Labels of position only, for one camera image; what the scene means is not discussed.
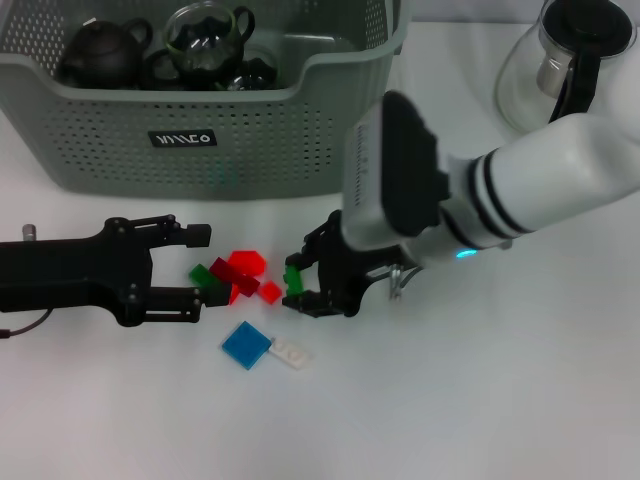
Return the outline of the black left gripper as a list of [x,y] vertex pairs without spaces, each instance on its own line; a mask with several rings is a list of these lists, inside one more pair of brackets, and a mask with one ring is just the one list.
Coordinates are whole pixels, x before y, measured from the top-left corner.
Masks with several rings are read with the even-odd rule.
[[208,224],[182,227],[174,215],[144,224],[110,218],[90,237],[1,244],[3,313],[96,306],[124,327],[143,323],[151,285],[150,248],[205,248]]

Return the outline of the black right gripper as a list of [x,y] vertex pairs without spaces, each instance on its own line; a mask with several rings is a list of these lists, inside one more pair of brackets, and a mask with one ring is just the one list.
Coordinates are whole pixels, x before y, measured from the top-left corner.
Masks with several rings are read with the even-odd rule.
[[[332,212],[327,221],[305,237],[303,251],[289,255],[286,266],[303,271],[317,264],[319,292],[287,295],[282,305],[310,317],[355,316],[366,290],[375,283],[370,276],[380,268],[406,266],[398,246],[356,251],[342,235],[342,211]],[[203,307],[229,304],[231,284],[209,287],[152,287],[147,298],[147,322],[198,323]]]

